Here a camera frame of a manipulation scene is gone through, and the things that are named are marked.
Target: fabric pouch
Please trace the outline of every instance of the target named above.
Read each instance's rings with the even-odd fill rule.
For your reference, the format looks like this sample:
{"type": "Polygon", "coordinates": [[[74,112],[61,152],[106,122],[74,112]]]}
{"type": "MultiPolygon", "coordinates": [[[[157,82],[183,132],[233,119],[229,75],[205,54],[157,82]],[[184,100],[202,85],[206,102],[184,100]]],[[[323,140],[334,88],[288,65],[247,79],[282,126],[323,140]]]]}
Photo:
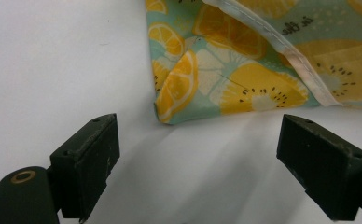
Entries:
{"type": "Polygon", "coordinates": [[[362,1],[205,2],[146,0],[161,122],[362,107],[362,1]]]}

